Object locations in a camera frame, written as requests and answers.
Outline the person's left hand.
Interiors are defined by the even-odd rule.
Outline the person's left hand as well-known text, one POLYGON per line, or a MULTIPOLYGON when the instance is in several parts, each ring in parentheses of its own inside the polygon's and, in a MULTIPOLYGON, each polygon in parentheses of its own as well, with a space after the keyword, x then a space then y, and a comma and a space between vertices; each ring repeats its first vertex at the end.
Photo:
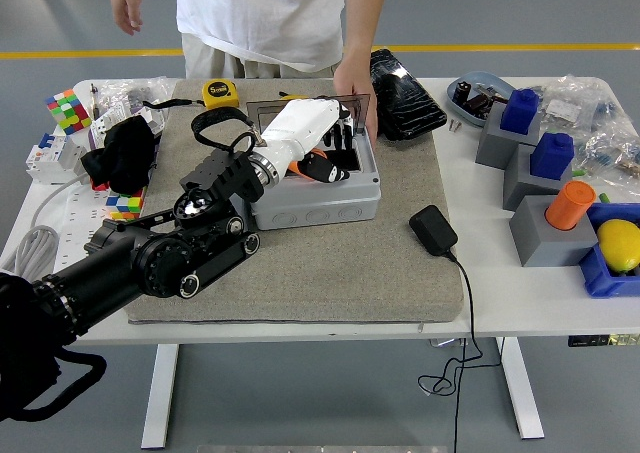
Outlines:
POLYGON ((333 76, 337 95, 368 95, 369 106, 365 127, 372 147, 376 146, 378 135, 377 97, 370 75, 371 47, 349 46, 333 76))

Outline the person's right hand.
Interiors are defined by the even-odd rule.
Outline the person's right hand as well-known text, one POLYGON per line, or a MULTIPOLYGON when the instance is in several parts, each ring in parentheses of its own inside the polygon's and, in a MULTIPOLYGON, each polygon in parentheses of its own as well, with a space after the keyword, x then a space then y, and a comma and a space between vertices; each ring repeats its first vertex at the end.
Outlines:
POLYGON ((127 35, 141 31, 142 0, 110 0, 114 23, 127 35))

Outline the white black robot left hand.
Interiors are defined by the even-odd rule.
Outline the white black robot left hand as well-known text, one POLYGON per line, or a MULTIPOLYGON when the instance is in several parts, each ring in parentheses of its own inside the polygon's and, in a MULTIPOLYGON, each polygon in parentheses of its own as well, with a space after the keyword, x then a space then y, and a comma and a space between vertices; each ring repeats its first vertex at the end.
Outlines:
POLYGON ((293 99, 262 133, 250 161, 262 185, 273 187, 288 171, 305 178, 335 183, 350 177, 317 145, 329 138, 336 149, 352 147, 354 120, 336 99, 293 99))

